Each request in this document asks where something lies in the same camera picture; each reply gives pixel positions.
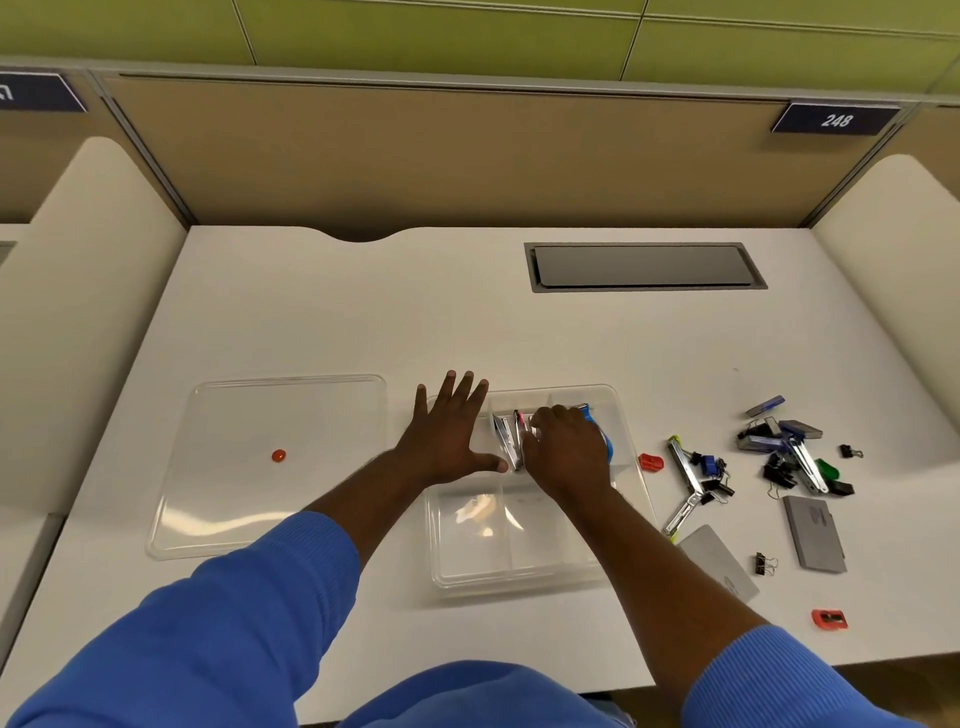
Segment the blue sleeve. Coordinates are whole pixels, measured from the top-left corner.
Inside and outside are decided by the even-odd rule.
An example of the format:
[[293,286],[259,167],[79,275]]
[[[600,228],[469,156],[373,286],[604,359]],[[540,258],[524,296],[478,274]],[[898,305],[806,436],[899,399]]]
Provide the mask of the blue sleeve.
[[296,726],[294,700],[317,679],[359,579],[347,533],[298,513],[148,595],[9,725]]
[[904,728],[779,627],[731,643],[686,697],[684,728]]

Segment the number sign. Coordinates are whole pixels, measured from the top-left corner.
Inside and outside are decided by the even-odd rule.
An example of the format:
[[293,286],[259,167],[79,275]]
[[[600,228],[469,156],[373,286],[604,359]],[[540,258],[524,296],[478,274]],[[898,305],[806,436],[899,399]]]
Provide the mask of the number sign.
[[883,131],[898,111],[897,106],[793,102],[770,131],[874,136]]
[[0,111],[86,111],[59,73],[0,71]]

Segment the hand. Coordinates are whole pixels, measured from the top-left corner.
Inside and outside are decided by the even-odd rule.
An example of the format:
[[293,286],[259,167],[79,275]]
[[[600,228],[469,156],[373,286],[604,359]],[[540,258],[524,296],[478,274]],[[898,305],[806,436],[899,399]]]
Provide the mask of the hand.
[[417,387],[414,419],[394,448],[394,456],[421,488],[450,483],[477,471],[505,473],[507,462],[497,455],[473,452],[470,435],[487,396],[489,383],[481,379],[470,393],[473,372],[464,374],[456,392],[457,373],[446,373],[433,408],[426,409],[426,387]]
[[610,488],[607,442],[583,412],[562,404],[541,407],[531,424],[540,430],[540,439],[532,432],[522,434],[523,463],[545,493],[564,503]]

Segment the clear plastic lid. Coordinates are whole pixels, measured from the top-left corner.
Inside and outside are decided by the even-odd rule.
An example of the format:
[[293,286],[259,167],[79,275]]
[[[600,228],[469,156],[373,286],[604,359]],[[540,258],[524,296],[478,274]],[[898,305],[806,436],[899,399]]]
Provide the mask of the clear plastic lid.
[[[490,392],[470,447],[506,455],[493,417],[584,402],[612,446],[611,485],[652,522],[653,506],[620,399],[606,384]],[[433,582],[445,595],[541,589],[603,578],[573,523],[524,470],[474,473],[433,486],[427,491],[426,518]]]
[[201,384],[167,465],[147,551],[156,559],[246,546],[385,448],[376,375]]

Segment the red pencil sharpener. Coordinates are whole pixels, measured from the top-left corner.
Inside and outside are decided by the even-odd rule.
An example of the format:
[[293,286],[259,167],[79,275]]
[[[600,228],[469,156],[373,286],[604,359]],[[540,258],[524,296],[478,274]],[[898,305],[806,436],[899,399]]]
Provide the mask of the red pencil sharpener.
[[638,459],[640,461],[640,469],[642,471],[650,471],[650,473],[656,473],[657,471],[663,470],[663,458],[656,455],[648,455],[646,452],[642,452]]
[[821,629],[847,629],[847,618],[839,609],[815,609],[810,613],[813,623]]

